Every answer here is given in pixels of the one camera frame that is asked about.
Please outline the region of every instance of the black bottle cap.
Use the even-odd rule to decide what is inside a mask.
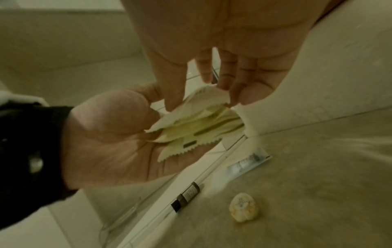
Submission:
[[[174,209],[174,211],[177,213],[181,209],[181,204],[178,200],[175,200],[172,204],[171,207]]]

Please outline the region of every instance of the round soap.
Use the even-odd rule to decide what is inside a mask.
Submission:
[[[250,195],[240,193],[233,198],[229,211],[237,222],[245,222],[256,218],[259,208]]]

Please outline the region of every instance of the black sleeve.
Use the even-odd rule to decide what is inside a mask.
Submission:
[[[0,230],[76,191],[60,169],[63,125],[71,107],[0,106]]]

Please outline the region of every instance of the hand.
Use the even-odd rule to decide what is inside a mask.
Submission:
[[[211,82],[213,47],[221,59],[218,87],[230,90],[232,105],[270,95],[329,0],[122,2],[172,111],[184,97],[191,59]]]
[[[145,182],[180,172],[215,144],[158,163],[163,145],[146,134],[160,115],[156,84],[95,96],[75,107],[63,131],[62,175],[69,189]]]

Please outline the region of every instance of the white tube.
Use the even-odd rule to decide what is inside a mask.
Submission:
[[[247,158],[238,161],[225,169],[218,170],[212,175],[212,187],[210,188],[211,193],[216,194],[221,192],[229,184],[229,182],[242,176],[270,158],[271,156],[259,147]]]

